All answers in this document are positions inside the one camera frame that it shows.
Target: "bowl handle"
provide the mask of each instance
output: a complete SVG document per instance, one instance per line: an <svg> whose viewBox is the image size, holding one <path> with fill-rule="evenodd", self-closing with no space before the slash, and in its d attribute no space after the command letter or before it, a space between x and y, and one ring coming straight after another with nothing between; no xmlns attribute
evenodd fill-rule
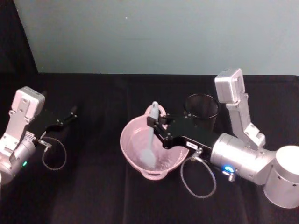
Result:
<svg viewBox="0 0 299 224"><path fill-rule="evenodd" d="M150 114L150 109L151 109L151 105L146 109L144 114ZM161 112L161 116L166 115L166 111L161 105L159 105L159 111Z"/></svg>
<svg viewBox="0 0 299 224"><path fill-rule="evenodd" d="M144 176L146 179L149 179L151 181L159 181L162 180L164 177L166 177L167 175L167 171L162 171L161 173L157 174L157 173L150 173L146 170L141 170L140 171L142 176Z"/></svg>

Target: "black fabric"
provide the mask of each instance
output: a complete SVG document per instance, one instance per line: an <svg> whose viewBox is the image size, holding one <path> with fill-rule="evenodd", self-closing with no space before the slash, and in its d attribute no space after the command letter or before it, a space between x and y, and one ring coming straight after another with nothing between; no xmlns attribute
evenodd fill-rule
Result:
<svg viewBox="0 0 299 224"><path fill-rule="evenodd" d="M12 0L0 1L0 74L14 77L37 74L36 65Z"/></svg>
<svg viewBox="0 0 299 224"><path fill-rule="evenodd" d="M78 120L58 134L68 152L66 167L48 171L41 163L42 147L14 181L3 186L0 223L215 223L296 224L298 209L271 204L263 188L237 178L229 183L213 169L217 191L209 199L192 197L179 169L161 181L149 181L121 153L119 138L132 118L158 101L169 113L183 114L193 93L216 97L215 76L39 74L34 80L1 82L1 130L5 130L14 88L47 91L45 108L65 114L78 105ZM266 135L266 148L298 144L298 78L245 76L253 123ZM224 105L215 123L217 133L231 133ZM211 189L200 164L187 163L186 181L195 193Z"/></svg>

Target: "screw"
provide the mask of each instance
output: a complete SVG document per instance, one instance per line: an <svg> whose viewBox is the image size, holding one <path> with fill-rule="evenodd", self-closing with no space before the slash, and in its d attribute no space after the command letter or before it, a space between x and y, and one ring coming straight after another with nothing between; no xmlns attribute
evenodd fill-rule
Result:
<svg viewBox="0 0 299 224"><path fill-rule="evenodd" d="M235 175L229 175L228 181L234 182L235 181Z"/></svg>

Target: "cable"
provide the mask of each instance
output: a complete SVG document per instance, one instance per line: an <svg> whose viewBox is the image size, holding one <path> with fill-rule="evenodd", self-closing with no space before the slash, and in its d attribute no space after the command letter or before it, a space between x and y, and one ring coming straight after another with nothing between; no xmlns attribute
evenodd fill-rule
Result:
<svg viewBox="0 0 299 224"><path fill-rule="evenodd" d="M58 171L58 170L62 169L62 168L65 166L65 164L66 164L66 157L67 157L66 149L65 149L64 145L63 145L59 140L57 140L57 139L55 139L55 138L52 138L52 137L43 137L43 138L44 138L44 139L51 139L51 140L55 140L55 141L57 141L57 142L61 145L61 147L63 148L63 150L64 150L64 155L65 155L64 163L63 163L60 167L58 167L58 168L51 168L51 167L49 167L49 166L45 163L45 154L46 154L46 152L47 152L47 150L48 150L48 148L46 148L46 149L44 150L44 152L43 152L43 156L42 156L42 162L43 162L43 165L44 165L47 169L49 169L49 170L51 170L51 171Z"/></svg>
<svg viewBox="0 0 299 224"><path fill-rule="evenodd" d="M215 178L215 175L214 175L214 173L212 172L211 168L209 168L209 166L208 166L208 165L207 165L201 158L199 158L199 157L196 157L195 159L196 159L197 161L201 162L202 164L204 164L204 166L207 168L207 170L208 170L209 173L211 174L211 177L212 177L212 179L213 179L213 185L214 185L214 186L213 186L213 190L212 190L208 195L200 196L200 195L196 195L196 194L194 194L194 193L191 191L191 189L188 187L188 185L187 185L187 183L186 183L186 181L185 181L185 179L184 179L183 168L184 168L185 163L186 163L188 160L190 160L190 159L191 159L191 157L185 159L184 162L183 162L182 165L181 165L181 178L182 178L182 181L183 181L185 187L186 187L187 190L188 190L194 197L196 197L196 198L204 199L204 198L208 198L208 197L212 196L212 195L215 193L215 191L216 191L216 185L217 185L217 184L216 184L216 178Z"/></svg>

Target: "white label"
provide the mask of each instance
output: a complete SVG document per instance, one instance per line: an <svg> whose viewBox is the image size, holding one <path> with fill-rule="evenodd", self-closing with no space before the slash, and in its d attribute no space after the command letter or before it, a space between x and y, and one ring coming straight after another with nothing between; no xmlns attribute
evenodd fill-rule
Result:
<svg viewBox="0 0 299 224"><path fill-rule="evenodd" d="M195 144L193 144L193 143L191 143L191 142L187 142L187 144L186 144L188 147L190 147L190 148L193 148L193 149L195 149L195 150L197 150L198 149L198 146L197 145L195 145Z"/></svg>

